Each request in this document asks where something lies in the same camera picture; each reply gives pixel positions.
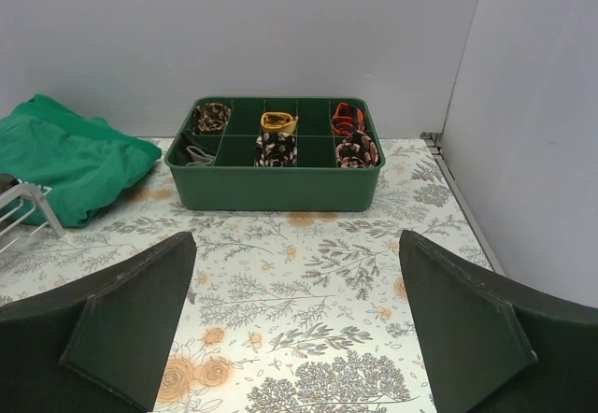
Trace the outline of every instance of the white wire rack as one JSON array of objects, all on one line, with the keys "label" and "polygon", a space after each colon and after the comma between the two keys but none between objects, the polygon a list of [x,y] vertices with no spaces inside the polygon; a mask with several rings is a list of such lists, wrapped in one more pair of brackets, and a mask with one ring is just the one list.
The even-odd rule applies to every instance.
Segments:
[{"label": "white wire rack", "polygon": [[[31,216],[37,209],[41,210],[41,212],[44,214],[44,217],[46,218],[46,221],[37,226],[33,231],[22,235],[17,235],[16,237],[8,241],[8,243],[0,245],[0,253],[5,251],[8,247],[13,245],[18,240],[24,237],[31,237],[46,226],[52,228],[54,233],[59,238],[64,235],[64,228],[56,218],[56,214],[54,214],[54,211],[52,210],[50,204],[48,203],[48,200],[46,199],[46,195],[51,191],[51,188],[38,187],[35,184],[24,182],[19,179],[18,182],[19,184],[15,185],[14,187],[8,189],[5,192],[0,193],[0,209],[15,202],[15,206],[11,207],[11,209],[8,212],[6,212],[4,215],[2,215],[2,217],[0,217],[0,238],[6,236],[15,227],[23,223],[25,219]],[[27,202],[31,203],[31,208],[28,209],[23,215],[18,217],[16,220],[10,221],[7,223],[6,226],[3,226],[5,221],[8,221],[8,219],[10,219],[12,215],[21,210]]]}]

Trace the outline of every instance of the green cloth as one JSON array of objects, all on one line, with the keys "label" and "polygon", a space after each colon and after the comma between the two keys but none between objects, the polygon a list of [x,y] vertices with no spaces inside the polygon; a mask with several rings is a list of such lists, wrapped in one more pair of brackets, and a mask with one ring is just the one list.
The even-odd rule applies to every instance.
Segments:
[{"label": "green cloth", "polygon": [[[0,173],[51,187],[47,199],[64,227],[85,226],[161,155],[150,142],[124,135],[104,119],[83,119],[45,95],[0,120]],[[44,221],[36,211],[25,222]]]}]

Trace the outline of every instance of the white wall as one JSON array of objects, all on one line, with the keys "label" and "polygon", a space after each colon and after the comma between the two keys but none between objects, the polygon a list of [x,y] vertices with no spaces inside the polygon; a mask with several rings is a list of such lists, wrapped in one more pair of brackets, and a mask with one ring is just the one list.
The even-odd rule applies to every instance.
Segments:
[{"label": "white wall", "polygon": [[365,98],[440,131],[476,0],[0,0],[0,117],[41,92],[171,135],[210,94]]},{"label": "white wall", "polygon": [[598,0],[479,0],[443,145],[508,276],[598,306]]}]

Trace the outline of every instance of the storage compartment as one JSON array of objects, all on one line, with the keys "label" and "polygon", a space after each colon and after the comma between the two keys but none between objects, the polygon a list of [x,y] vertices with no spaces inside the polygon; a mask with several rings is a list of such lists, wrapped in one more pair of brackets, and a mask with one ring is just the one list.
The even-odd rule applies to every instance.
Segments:
[{"label": "storage compartment", "polygon": [[[339,168],[331,119],[339,103],[349,103],[365,115],[366,133],[374,140],[379,161],[370,168]],[[231,117],[223,135],[192,135],[192,115],[203,103],[224,103]],[[265,112],[299,116],[295,130],[295,167],[256,167],[256,139]],[[211,166],[186,166],[189,138],[216,153]],[[191,210],[266,210],[359,212],[374,197],[382,148],[367,104],[355,98],[208,97],[195,102],[166,153],[182,204]]]}]

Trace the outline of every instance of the floral pattern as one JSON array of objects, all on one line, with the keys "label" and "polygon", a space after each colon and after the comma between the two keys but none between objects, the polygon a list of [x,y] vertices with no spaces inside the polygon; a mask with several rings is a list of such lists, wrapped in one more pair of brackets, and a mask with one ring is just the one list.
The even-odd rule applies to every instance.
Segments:
[{"label": "floral pattern", "polygon": [[401,231],[489,265],[425,143],[381,145],[364,213],[192,212],[158,163],[86,229],[40,231],[0,254],[0,305],[191,231],[197,260],[156,412],[433,413]]}]

